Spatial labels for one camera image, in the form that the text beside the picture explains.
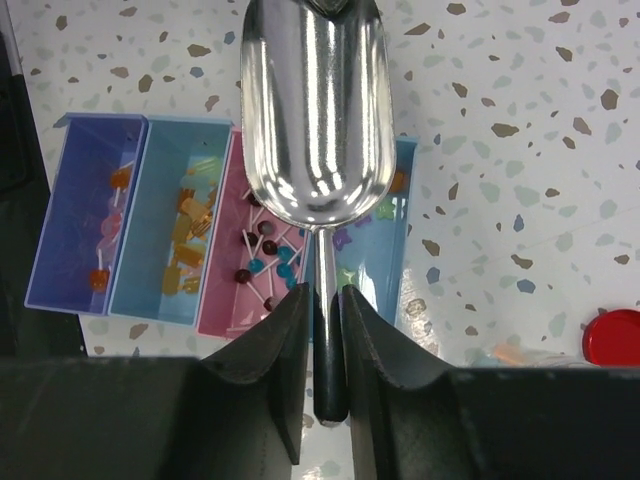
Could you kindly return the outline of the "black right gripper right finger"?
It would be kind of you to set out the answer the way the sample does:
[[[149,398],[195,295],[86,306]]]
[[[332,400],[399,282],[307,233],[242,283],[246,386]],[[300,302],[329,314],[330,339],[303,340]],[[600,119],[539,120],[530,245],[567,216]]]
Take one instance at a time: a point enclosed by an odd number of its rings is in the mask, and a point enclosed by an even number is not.
[[[343,339],[358,479],[476,479],[452,366],[343,291]]]

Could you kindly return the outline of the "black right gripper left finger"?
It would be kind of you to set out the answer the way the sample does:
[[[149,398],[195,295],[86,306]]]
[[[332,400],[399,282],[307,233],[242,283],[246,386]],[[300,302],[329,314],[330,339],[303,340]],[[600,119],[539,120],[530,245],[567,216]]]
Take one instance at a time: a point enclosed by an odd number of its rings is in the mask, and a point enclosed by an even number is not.
[[[294,287],[257,325],[206,357],[211,465],[297,465],[306,389],[310,287]]]

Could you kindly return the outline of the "silver metal scoop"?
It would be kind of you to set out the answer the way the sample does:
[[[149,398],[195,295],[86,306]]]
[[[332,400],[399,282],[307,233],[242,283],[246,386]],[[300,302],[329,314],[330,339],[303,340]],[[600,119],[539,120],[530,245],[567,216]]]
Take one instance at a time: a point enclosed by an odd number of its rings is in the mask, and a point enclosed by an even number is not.
[[[241,40],[241,128],[259,202],[314,238],[314,413],[349,411],[334,232],[395,173],[386,37],[373,1],[252,1]]]

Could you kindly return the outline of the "pink candy bin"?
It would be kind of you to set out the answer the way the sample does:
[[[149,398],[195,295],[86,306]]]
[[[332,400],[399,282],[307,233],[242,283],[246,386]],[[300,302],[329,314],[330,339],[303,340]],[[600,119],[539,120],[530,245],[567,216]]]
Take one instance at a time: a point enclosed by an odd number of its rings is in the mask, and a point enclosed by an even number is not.
[[[242,135],[232,132],[209,248],[196,331],[235,338],[266,318],[304,280],[308,234],[254,198]]]

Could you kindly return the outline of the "clear plastic jar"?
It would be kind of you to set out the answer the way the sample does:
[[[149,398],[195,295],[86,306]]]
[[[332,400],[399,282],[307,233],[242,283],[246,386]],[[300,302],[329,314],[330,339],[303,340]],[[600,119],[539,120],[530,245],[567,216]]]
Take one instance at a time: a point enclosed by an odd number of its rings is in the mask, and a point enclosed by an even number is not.
[[[470,362],[474,367],[513,367],[513,368],[590,368],[595,364],[583,358],[555,353],[547,350],[536,350],[498,344],[488,351],[480,353]]]

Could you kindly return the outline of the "blue end candy bin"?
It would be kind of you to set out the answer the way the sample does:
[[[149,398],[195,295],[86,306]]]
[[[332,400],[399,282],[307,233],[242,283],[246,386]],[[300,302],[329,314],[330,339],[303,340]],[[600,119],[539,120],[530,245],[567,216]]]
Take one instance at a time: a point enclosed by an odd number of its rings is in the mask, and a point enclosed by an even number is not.
[[[385,199],[333,236],[337,285],[356,287],[390,325],[396,322],[403,273],[411,174],[417,141],[396,140],[396,174]]]

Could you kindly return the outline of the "purple candy bin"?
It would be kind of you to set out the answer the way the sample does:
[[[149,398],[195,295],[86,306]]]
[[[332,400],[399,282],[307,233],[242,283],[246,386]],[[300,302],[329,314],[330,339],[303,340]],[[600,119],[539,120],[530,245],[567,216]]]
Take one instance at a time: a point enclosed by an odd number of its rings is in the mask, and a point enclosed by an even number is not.
[[[104,315],[148,121],[70,114],[25,297],[28,307]]]

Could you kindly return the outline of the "red jar lid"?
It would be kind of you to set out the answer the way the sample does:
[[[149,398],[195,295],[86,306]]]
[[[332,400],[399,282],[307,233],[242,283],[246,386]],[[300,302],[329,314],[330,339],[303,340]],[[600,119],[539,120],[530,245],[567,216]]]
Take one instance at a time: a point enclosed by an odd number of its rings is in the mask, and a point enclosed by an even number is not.
[[[640,314],[637,310],[613,310],[593,319],[582,338],[585,359],[604,367],[640,365]]]

